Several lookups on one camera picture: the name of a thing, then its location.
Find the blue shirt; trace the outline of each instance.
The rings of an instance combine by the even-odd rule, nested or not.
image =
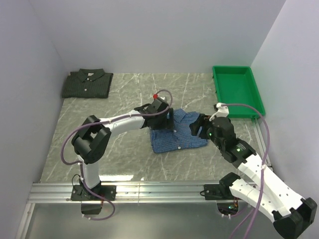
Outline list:
[[[182,109],[174,111],[174,130],[150,130],[151,145],[155,153],[166,153],[186,148],[198,148],[207,145],[206,139],[192,136],[189,125],[197,120],[199,113],[186,113]]]

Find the wall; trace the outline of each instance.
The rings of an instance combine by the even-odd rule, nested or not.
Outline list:
[[[40,178],[67,72],[28,1],[0,1],[0,36],[0,237],[11,239]]]
[[[285,0],[30,0],[68,71],[251,65]]]
[[[289,186],[317,203],[318,12],[316,0],[287,0],[252,64],[266,108],[275,171]],[[317,218],[308,231],[309,238],[319,238],[318,226]]]

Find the green tray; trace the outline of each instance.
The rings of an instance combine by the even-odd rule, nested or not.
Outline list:
[[[248,66],[213,66],[213,78],[218,102],[242,103],[257,109],[263,116],[265,108]],[[240,106],[229,108],[230,118],[259,118],[252,109]]]

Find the folded shirt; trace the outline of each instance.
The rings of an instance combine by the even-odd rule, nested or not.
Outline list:
[[[62,98],[107,98],[113,73],[105,73],[103,69],[80,69],[71,72],[64,82]]]
[[[207,145],[206,139],[192,136],[189,125],[199,116],[197,112],[186,113],[182,109],[174,111],[174,130],[150,130],[151,145],[155,153],[166,153],[186,148],[198,148]]]

